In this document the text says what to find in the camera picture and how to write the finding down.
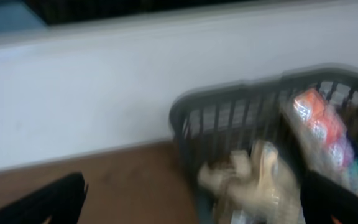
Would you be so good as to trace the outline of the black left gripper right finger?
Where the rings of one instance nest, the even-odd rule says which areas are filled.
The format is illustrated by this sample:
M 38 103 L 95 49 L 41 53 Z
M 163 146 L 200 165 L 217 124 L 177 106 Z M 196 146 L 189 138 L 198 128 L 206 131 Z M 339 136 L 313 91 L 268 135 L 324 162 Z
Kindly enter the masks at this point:
M 301 185 L 305 222 L 358 223 L 358 196 L 315 171 L 309 171 Z

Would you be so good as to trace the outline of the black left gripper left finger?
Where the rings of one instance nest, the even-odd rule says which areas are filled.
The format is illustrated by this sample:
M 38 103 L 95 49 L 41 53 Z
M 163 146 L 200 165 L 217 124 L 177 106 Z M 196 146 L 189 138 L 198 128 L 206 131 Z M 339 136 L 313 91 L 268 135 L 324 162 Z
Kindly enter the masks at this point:
M 0 208 L 0 223 L 76 224 L 87 193 L 88 184 L 83 174 L 68 174 Z

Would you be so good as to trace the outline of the multicolour tissue pack strip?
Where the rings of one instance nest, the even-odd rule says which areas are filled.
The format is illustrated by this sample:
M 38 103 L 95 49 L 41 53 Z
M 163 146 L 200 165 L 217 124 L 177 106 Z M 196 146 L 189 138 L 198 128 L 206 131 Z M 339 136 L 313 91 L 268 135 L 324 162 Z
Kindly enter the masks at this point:
M 280 105 L 306 167 L 358 196 L 358 158 L 334 107 L 313 88 Z

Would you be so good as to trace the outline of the tan snack bag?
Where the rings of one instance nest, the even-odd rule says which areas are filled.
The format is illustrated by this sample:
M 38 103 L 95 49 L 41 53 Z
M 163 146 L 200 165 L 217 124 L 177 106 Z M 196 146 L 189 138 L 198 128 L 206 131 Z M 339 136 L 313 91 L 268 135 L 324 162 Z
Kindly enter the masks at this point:
M 235 150 L 205 162 L 198 183 L 216 199 L 216 223 L 305 222 L 296 177 L 271 142 L 256 140 L 250 152 Z

